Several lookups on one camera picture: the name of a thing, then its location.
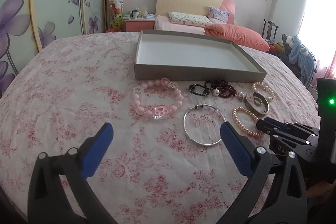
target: wooden headboard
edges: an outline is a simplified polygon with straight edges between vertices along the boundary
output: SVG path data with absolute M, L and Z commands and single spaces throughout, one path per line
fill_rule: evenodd
M 156 0 L 156 15 L 168 16 L 168 12 L 180 12 L 208 16 L 209 6 L 219 8 L 223 0 Z

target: pink mattress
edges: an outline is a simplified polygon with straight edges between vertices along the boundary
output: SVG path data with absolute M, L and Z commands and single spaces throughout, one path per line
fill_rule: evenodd
M 114 139 L 88 183 L 118 223 L 216 223 L 233 203 L 246 177 L 238 172 L 223 144 L 203 148 L 186 138 L 183 115 L 188 107 L 207 103 L 232 120 L 232 109 L 244 107 L 236 97 L 199 97 L 188 92 L 194 82 L 178 82 L 185 96 L 174 118 L 146 121 L 131 106 L 134 57 L 139 33 L 105 33 L 59 39 L 39 53 L 14 79 L 0 99 L 0 184 L 24 213 L 30 177 L 40 152 L 49 156 L 79 147 L 109 122 Z M 269 117 L 318 127 L 316 103 L 295 75 L 275 56 L 243 47 L 268 72 L 264 83 L 275 99 Z M 251 83 L 231 83 L 251 92 Z M 143 104 L 171 104 L 153 90 Z M 250 129 L 249 117 L 239 119 Z M 213 112 L 192 112 L 187 129 L 193 136 L 218 138 L 222 121 Z M 268 148 L 269 137 L 249 137 Z M 68 182 L 64 189 L 76 213 L 82 214 Z M 263 190 L 253 213 L 270 189 Z
M 182 24 L 173 24 L 169 17 L 157 16 L 155 18 L 155 29 L 161 31 L 188 32 L 205 35 L 204 28 L 188 26 Z

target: peach pearl bracelet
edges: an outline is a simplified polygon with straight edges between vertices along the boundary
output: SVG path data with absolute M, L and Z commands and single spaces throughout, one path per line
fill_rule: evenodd
M 248 130 L 246 127 L 243 126 L 243 124 L 238 120 L 238 117 L 237 117 L 237 112 L 244 112 L 246 113 L 247 115 L 251 116 L 251 119 L 254 123 L 257 123 L 257 121 L 259 120 L 259 118 L 254 115 L 251 111 L 249 111 L 248 109 L 244 108 L 244 107 L 236 107 L 233 111 L 232 111 L 232 118 L 233 118 L 233 121 L 236 123 L 236 125 L 239 127 L 239 129 L 241 131 L 243 131 L 244 133 L 250 135 L 250 136 L 253 136 L 253 137 L 260 137 L 263 132 L 261 133 L 254 133 L 250 130 Z
M 165 106 L 165 105 L 157 105 L 154 107 L 154 111 L 145 110 L 145 108 L 141 105 L 139 101 L 140 95 L 147 89 L 151 88 L 162 88 L 164 90 L 172 89 L 174 90 L 174 95 L 176 102 L 173 105 Z M 142 83 L 140 86 L 133 89 L 133 103 L 132 105 L 135 107 L 135 111 L 138 115 L 144 115 L 145 118 L 155 120 L 161 120 L 167 117 L 168 115 L 177 111 L 178 108 L 181 108 L 183 103 L 183 95 L 181 94 L 181 90 L 178 89 L 177 83 L 171 82 L 167 78 L 162 78 L 161 80 L 156 80 L 155 82 L 148 81 L 147 83 Z

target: jewelry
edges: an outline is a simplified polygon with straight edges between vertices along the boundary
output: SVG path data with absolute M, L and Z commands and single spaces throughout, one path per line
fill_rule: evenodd
M 237 126 L 239 127 L 239 129 L 241 131 L 243 131 L 244 133 L 246 133 L 246 134 L 248 134 L 250 136 L 253 136 L 253 137 L 260 137 L 263 134 L 263 132 L 261 132 L 261 133 L 254 133 L 254 132 L 248 130 L 246 127 L 244 127 L 243 124 L 237 118 L 237 112 L 244 112 L 247 115 L 251 116 L 252 121 L 254 123 L 257 123 L 257 121 L 259 119 L 258 119 L 258 117 L 256 115 L 254 115 L 251 111 L 247 110 L 246 108 L 244 108 L 244 107 L 236 107 L 232 111 L 232 118 L 233 118 L 234 122 L 237 124 Z
M 275 98 L 274 92 L 268 86 L 266 86 L 265 84 L 260 83 L 260 82 L 255 82 L 252 85 L 252 91 L 261 94 L 260 91 L 257 91 L 257 87 L 260 87 L 261 89 L 265 90 L 266 92 L 268 92 L 271 95 L 271 96 L 265 96 L 266 100 L 271 101 Z
M 173 90 L 176 102 L 173 105 L 157 105 L 154 107 L 154 112 L 151 110 L 145 110 L 139 101 L 140 95 L 144 93 L 145 90 L 151 89 L 153 87 L 162 88 L 164 90 Z M 181 108 L 183 103 L 183 95 L 181 95 L 181 90 L 178 89 L 178 85 L 175 82 L 169 81 L 167 78 L 162 78 L 161 80 L 156 80 L 155 82 L 148 81 L 147 83 L 142 83 L 140 86 L 137 86 L 133 89 L 133 102 L 132 105 L 135 108 L 135 111 L 138 115 L 143 115 L 147 119 L 154 118 L 154 120 L 161 120 L 166 118 L 168 115 L 177 111 L 178 108 Z
M 185 129 L 185 118 L 187 117 L 188 113 L 194 109 L 199 109 L 199 108 L 204 108 L 204 107 L 210 107 L 210 108 L 213 108 L 214 110 L 216 110 L 220 115 L 221 117 L 223 118 L 224 122 L 226 122 L 223 114 L 220 112 L 220 110 L 217 108 L 217 107 L 214 107 L 214 106 L 211 106 L 211 105 L 207 105 L 207 104 L 202 104 L 202 105 L 195 105 L 195 107 L 192 107 L 192 108 L 188 108 L 187 111 L 185 112 L 184 114 L 184 117 L 183 117 L 183 129 L 184 129 L 184 132 L 185 134 L 192 140 L 194 141 L 195 143 L 199 144 L 199 145 L 203 145 L 203 146 L 213 146 L 215 144 L 218 144 L 222 139 L 219 139 L 218 141 L 214 142 L 214 143 L 200 143 L 196 140 L 194 140 L 187 132 L 187 130 Z
M 257 93 L 257 92 L 253 93 L 254 103 L 256 105 L 262 105 L 262 104 L 265 105 L 265 110 L 263 110 L 263 111 L 260 111 L 259 109 L 254 108 L 254 106 L 247 100 L 247 96 L 248 96 L 248 94 L 244 97 L 244 104 L 246 105 L 246 107 L 249 111 L 251 111 L 254 115 L 256 115 L 258 117 L 263 117 L 268 113 L 269 104 L 268 104 L 268 102 L 267 102 L 267 100 L 264 96 L 262 96 L 260 93 Z
M 200 86 L 201 88 L 204 88 L 203 93 L 194 92 L 196 86 Z M 198 96 L 208 96 L 210 94 L 210 90 L 206 86 L 203 86 L 203 85 L 200 85 L 200 84 L 190 85 L 189 86 L 189 91 L 190 91 L 190 93 L 192 93 L 194 95 L 198 95 Z
M 238 94 L 237 94 L 237 97 L 238 97 L 238 99 L 239 99 L 239 101 L 243 101 L 243 99 L 244 99 L 244 92 L 238 92 Z
M 213 90 L 212 94 L 214 96 L 228 98 L 230 96 L 235 96 L 237 94 L 237 91 L 235 90 L 235 88 L 224 79 L 206 81 L 204 85 L 205 85 L 205 88 Z

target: pink beaded bracelet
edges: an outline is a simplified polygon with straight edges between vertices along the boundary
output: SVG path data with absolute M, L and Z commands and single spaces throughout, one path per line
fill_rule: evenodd
M 144 93 L 145 90 L 151 88 L 162 88 L 164 90 L 173 90 L 176 102 L 169 107 L 166 105 L 157 105 L 154 107 L 154 111 L 145 110 L 145 107 L 141 105 L 139 101 L 140 95 Z M 145 118 L 154 120 L 161 120 L 166 118 L 167 116 L 171 115 L 172 113 L 176 112 L 178 108 L 182 107 L 183 103 L 183 95 L 181 94 L 181 90 L 178 89 L 177 83 L 171 82 L 167 78 L 162 78 L 161 80 L 156 80 L 155 82 L 148 81 L 147 83 L 143 83 L 140 86 L 137 86 L 133 89 L 133 102 L 132 105 L 135 108 L 135 111 L 138 115 L 144 115 Z

